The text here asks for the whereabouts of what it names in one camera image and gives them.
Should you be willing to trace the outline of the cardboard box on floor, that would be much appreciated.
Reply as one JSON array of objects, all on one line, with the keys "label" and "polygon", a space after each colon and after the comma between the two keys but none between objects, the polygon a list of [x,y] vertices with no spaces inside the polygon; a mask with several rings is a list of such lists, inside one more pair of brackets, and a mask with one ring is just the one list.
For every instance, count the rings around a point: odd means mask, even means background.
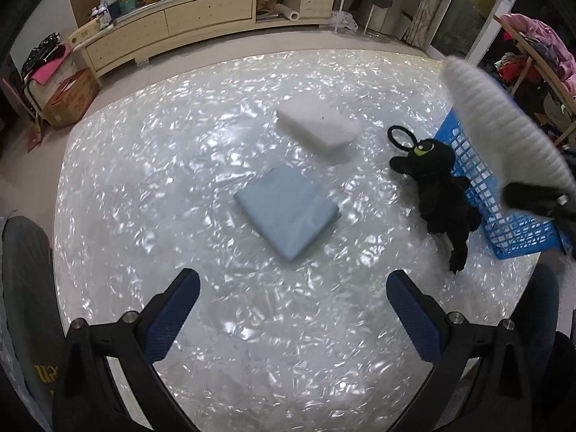
[{"label": "cardboard box on floor", "polygon": [[43,113],[49,125],[60,130],[78,123],[100,92],[100,84],[89,68],[77,71],[60,83]]}]

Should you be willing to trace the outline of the pink clothes pile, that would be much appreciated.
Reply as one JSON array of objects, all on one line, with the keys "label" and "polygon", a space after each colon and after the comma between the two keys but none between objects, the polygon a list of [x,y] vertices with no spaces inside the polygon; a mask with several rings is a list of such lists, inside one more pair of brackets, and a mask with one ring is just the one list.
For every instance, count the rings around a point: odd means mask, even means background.
[{"label": "pink clothes pile", "polygon": [[575,58],[554,29],[539,19],[521,14],[503,14],[500,20],[521,34],[527,42],[536,44],[536,51],[549,62],[568,94],[575,98]]}]

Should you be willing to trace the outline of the patterned curtain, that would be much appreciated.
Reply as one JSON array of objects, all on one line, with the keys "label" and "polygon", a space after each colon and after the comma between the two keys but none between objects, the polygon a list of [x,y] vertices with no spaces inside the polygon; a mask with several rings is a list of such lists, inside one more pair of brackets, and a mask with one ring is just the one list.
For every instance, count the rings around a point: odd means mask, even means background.
[{"label": "patterned curtain", "polygon": [[432,20],[441,0],[420,0],[409,29],[404,34],[403,41],[408,45],[422,49]]}]

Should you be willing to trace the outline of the blue plastic laundry basket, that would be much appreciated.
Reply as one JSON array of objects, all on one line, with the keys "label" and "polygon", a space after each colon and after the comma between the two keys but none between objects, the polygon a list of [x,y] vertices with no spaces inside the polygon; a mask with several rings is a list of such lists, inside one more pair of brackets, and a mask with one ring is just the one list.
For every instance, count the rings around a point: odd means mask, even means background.
[{"label": "blue plastic laundry basket", "polygon": [[471,182],[466,191],[467,198],[480,211],[483,233],[499,260],[551,249],[571,253],[573,246],[568,235],[551,220],[502,208],[496,176],[473,149],[454,110],[446,115],[435,139],[449,145],[455,152],[453,174],[466,176]]}]

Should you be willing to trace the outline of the pink cloth on stool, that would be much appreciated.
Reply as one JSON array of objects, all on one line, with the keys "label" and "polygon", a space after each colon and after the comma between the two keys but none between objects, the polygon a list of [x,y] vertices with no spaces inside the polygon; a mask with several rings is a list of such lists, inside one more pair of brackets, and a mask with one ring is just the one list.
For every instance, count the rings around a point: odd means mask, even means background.
[{"label": "pink cloth on stool", "polygon": [[70,52],[71,49],[68,44],[60,44],[55,51],[55,55],[49,56],[47,63],[44,63],[32,73],[31,79],[42,86],[46,85],[69,56]]}]

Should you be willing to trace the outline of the black plush toy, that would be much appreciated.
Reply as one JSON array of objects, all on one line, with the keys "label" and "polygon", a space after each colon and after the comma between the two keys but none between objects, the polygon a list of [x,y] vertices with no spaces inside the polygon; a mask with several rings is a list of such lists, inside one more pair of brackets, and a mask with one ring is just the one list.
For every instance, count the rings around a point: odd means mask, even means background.
[{"label": "black plush toy", "polygon": [[454,274],[462,271],[468,259],[469,234],[478,230],[482,215],[467,198],[471,181],[453,174],[454,150],[437,139],[418,140],[399,125],[389,127],[387,135],[405,153],[391,157],[391,169],[415,181],[418,210],[428,232],[447,237],[452,246],[449,270]]}]

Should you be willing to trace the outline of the paper towel roll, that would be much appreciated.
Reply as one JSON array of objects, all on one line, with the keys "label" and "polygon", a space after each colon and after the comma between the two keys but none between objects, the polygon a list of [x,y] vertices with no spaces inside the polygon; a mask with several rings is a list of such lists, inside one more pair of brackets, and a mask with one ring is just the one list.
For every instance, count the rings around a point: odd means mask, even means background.
[{"label": "paper towel roll", "polygon": [[290,22],[296,22],[301,17],[298,11],[293,10],[284,4],[276,4],[274,9],[276,10],[276,12],[278,12],[285,19],[288,19],[288,21]]}]

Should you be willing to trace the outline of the white towel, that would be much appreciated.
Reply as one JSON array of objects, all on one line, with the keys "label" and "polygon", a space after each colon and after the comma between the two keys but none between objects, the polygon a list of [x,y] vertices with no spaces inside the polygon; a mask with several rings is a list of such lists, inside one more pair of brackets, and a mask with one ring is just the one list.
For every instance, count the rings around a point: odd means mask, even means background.
[{"label": "white towel", "polygon": [[358,122],[312,93],[287,99],[277,107],[276,115],[281,128],[321,152],[349,146],[361,132]]}]

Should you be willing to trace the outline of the light blue cloth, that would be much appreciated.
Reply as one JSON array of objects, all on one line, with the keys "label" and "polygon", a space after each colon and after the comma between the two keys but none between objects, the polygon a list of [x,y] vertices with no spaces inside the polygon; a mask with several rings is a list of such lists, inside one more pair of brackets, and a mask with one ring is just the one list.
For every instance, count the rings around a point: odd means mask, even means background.
[{"label": "light blue cloth", "polygon": [[268,171],[234,194],[257,232],[292,262],[340,216],[338,205],[299,170]]}]

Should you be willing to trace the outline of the cream tv cabinet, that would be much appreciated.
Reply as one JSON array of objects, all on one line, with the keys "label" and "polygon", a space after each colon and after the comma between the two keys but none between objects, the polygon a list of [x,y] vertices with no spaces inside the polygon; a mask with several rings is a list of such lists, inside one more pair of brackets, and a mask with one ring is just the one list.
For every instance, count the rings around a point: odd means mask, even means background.
[{"label": "cream tv cabinet", "polygon": [[[300,13],[290,22],[274,9]],[[124,63],[149,59],[196,42],[276,27],[326,26],[334,0],[162,0],[118,19],[73,49],[100,78]]]}]

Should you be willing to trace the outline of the grey queen chair cover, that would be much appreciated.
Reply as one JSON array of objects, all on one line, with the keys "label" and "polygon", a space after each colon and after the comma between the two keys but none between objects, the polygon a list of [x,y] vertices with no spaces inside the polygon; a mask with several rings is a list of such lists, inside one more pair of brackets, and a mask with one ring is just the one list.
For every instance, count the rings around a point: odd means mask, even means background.
[{"label": "grey queen chair cover", "polygon": [[1,370],[43,431],[53,429],[64,334],[45,231],[25,216],[1,218]]}]

